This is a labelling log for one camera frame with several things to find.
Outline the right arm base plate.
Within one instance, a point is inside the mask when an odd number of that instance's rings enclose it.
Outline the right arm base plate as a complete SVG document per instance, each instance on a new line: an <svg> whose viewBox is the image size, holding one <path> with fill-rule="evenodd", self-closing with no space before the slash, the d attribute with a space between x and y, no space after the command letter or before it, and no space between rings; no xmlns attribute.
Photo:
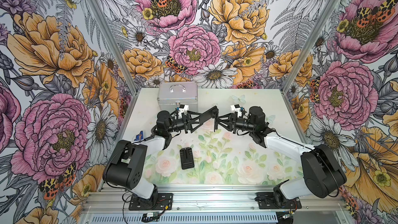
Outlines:
<svg viewBox="0 0 398 224"><path fill-rule="evenodd" d="M257 192L255 201L259 209L287 209L298 210L302 208L299 198L286 199L277 192Z"/></svg>

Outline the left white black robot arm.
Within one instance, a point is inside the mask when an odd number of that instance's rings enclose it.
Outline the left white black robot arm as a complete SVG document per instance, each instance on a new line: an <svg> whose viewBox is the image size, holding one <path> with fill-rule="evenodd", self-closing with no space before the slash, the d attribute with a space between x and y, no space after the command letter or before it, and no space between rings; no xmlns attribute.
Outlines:
<svg viewBox="0 0 398 224"><path fill-rule="evenodd" d="M173 112L160 111L151 136L130 142L120 140L103 172L103 180L113 188L121 188L132 194L133 210L155 209L159 204L158 188L144 178L146 157L168 148L172 133L193 133L206 121L218 117L216 106L204 113L195 113L177 108Z"/></svg>

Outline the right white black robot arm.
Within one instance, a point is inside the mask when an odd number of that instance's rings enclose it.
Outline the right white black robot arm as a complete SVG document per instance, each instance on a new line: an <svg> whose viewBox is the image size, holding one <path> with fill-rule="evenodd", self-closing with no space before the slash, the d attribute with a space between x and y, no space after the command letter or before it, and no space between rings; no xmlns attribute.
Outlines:
<svg viewBox="0 0 398 224"><path fill-rule="evenodd" d="M245 110L239 105L231 107L231 113L219 116L217 110L212 114L215 127L222 126L229 132L237 134L242 131L253 141L264 147L285 155L300 163L303 176L286 180L273 188L272 200L277 208L284 208L300 197L338 196L338 189L347 181L342 167L335 158L331 148L326 145L310 145L286 138L269 127L262 108L253 106L245 117Z"/></svg>

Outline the black phone stand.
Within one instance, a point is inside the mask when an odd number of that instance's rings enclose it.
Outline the black phone stand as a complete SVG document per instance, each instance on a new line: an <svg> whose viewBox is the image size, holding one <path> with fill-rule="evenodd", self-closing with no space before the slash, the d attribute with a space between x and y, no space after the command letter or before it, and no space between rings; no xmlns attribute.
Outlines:
<svg viewBox="0 0 398 224"><path fill-rule="evenodd" d="M180 150L181 169L187 170L195 167L192 148L187 147Z"/></svg>
<svg viewBox="0 0 398 224"><path fill-rule="evenodd" d="M219 110L218 110L218 108L215 106L215 108L212 110L212 118L213 118L213 120L214 120L214 132L215 132L216 130L218 130L218 124L219 124L218 117L219 117Z"/></svg>

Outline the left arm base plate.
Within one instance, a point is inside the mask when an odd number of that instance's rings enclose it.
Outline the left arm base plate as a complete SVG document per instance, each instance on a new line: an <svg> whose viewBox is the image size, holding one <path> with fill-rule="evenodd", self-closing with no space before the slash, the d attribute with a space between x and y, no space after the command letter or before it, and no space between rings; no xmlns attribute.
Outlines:
<svg viewBox="0 0 398 224"><path fill-rule="evenodd" d="M143 199L139 197L133 197L130 200L128 210L130 211L162 211L167 206L167 210L172 208L173 204L172 193L158 193L156 196L152 196L150 199Z"/></svg>

